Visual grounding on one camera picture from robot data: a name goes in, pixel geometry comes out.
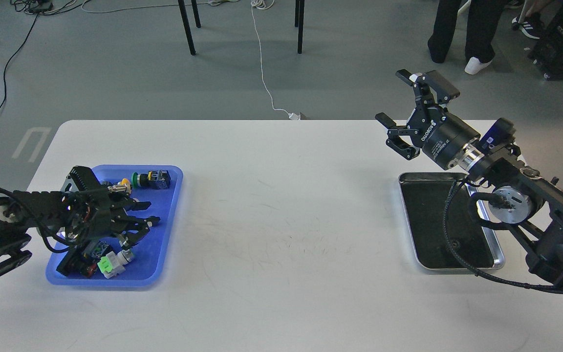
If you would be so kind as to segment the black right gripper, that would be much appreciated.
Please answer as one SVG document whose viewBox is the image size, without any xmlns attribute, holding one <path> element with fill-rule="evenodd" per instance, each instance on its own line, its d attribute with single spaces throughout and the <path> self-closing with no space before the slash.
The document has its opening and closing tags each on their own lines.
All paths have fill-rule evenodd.
<svg viewBox="0 0 563 352">
<path fill-rule="evenodd" d="M 421 149 L 441 169 L 452 169 L 480 138 L 476 130 L 447 109 L 460 96 L 460 90 L 436 70 L 412 74 L 401 69 L 396 76 L 412 87 L 415 108 L 402 126 L 385 113 L 375 115 L 375 120 L 387 129 L 386 146 L 407 160 L 416 158 Z M 429 108 L 438 109 L 443 117 L 431 119 L 426 130 Z"/>
</svg>

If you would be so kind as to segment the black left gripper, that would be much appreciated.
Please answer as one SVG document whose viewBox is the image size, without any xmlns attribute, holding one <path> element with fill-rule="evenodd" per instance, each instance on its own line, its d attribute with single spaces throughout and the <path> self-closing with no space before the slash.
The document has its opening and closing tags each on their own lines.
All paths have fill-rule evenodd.
<svg viewBox="0 0 563 352">
<path fill-rule="evenodd" d="M 110 192 L 89 167 L 72 167 L 61 192 L 62 237 L 69 247 L 110 237 L 119 240 L 121 249 L 129 250 L 161 220 L 157 216 L 122 216 L 128 210 L 147 210 L 152 203 L 139 201 L 126 193 Z"/>
</svg>

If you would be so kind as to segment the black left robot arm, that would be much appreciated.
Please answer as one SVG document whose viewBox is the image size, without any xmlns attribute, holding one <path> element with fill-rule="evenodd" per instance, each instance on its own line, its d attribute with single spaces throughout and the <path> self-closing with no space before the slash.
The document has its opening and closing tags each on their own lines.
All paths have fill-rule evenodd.
<svg viewBox="0 0 563 352">
<path fill-rule="evenodd" d="M 51 252 L 65 255 L 57 266 L 64 276 L 91 278 L 103 260 L 129 261 L 131 248 L 159 223 L 159 217 L 137 218 L 128 211 L 147 210 L 150 205 L 132 198 L 129 185 L 100 183 L 85 166 L 72 167 L 58 191 L 0 188 L 0 276 L 31 258 L 25 250 L 31 228 Z"/>
</svg>

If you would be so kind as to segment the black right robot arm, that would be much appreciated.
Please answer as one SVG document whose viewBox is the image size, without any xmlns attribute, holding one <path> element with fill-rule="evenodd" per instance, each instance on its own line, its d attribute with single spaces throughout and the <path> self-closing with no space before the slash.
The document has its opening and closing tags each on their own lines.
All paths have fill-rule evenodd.
<svg viewBox="0 0 563 352">
<path fill-rule="evenodd" d="M 444 217 L 448 215 L 453 194 L 465 183 L 486 182 L 490 193 L 471 195 L 468 211 L 476 223 L 487 229 L 507 230 L 526 252 L 529 272 L 545 280 L 545 285 L 530 285 L 497 278 L 455 258 L 476 276 L 504 285 L 563 294 L 563 190 L 557 180 L 546 180 L 540 172 L 519 158 L 512 122 L 499 118 L 480 135 L 447 109 L 460 96 L 438 71 L 397 76 L 413 89 L 415 107 L 404 125 L 378 113 L 375 119 L 387 130 L 386 145 L 411 160 L 426 154 L 443 170 L 460 167 L 466 172 L 447 196 Z"/>
</svg>

